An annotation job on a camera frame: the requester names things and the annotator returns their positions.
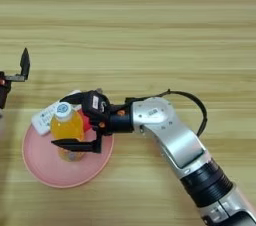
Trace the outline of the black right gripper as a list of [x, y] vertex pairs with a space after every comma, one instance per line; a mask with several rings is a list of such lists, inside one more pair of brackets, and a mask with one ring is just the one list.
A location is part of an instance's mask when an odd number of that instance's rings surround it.
[[[85, 92], [73, 93], [61, 99], [73, 105], [83, 104], [86, 97]], [[97, 110], [99, 113], [98, 130], [102, 135], [114, 133], [131, 133], [133, 128], [131, 107], [128, 105], [101, 105]], [[96, 135], [96, 139], [89, 142], [80, 142], [78, 139], [58, 139], [52, 144], [71, 152], [100, 153], [102, 136]]]

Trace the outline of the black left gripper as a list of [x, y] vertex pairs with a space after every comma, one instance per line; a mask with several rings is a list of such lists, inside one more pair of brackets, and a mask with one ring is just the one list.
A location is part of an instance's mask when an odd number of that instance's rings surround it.
[[27, 49], [24, 49], [22, 53], [20, 67], [20, 73], [12, 76], [5, 77], [5, 73], [0, 71], [0, 109], [5, 107], [8, 93], [11, 90], [11, 82], [25, 82], [29, 77], [30, 57]]

